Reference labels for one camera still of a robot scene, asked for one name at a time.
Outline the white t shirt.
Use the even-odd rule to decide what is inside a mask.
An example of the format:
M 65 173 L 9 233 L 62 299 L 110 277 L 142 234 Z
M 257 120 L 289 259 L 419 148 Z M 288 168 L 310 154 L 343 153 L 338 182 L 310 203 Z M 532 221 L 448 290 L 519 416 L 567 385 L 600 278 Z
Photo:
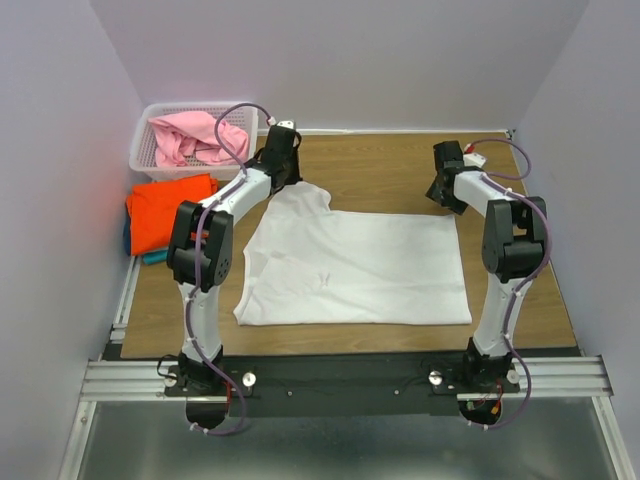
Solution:
M 268 203 L 244 249 L 238 324 L 467 325 L 453 216 L 333 210 L 309 183 Z

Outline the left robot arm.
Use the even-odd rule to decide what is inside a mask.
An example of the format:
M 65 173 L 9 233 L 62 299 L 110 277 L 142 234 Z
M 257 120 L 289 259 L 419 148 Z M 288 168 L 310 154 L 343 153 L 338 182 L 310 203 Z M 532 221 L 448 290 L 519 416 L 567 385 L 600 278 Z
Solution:
M 263 148 L 226 186 L 177 209 L 167 265 L 183 297 L 184 342 L 176 371 L 176 386 L 183 390 L 209 395 L 225 381 L 218 303 L 232 266 L 234 227 L 260 202 L 302 180 L 301 140 L 294 121 L 272 125 Z

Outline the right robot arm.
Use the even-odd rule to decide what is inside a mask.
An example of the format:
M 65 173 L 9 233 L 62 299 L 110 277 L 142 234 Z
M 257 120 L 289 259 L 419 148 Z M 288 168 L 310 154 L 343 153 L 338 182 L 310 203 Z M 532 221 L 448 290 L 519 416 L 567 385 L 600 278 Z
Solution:
M 436 177 L 426 197 L 458 215 L 469 207 L 482 215 L 481 257 L 488 284 L 481 319 L 462 359 L 451 366 L 434 365 L 431 382 L 442 394 L 488 391 L 514 371 L 519 312 L 550 260 L 546 204 L 497 183 L 457 141 L 440 142 L 433 150 Z

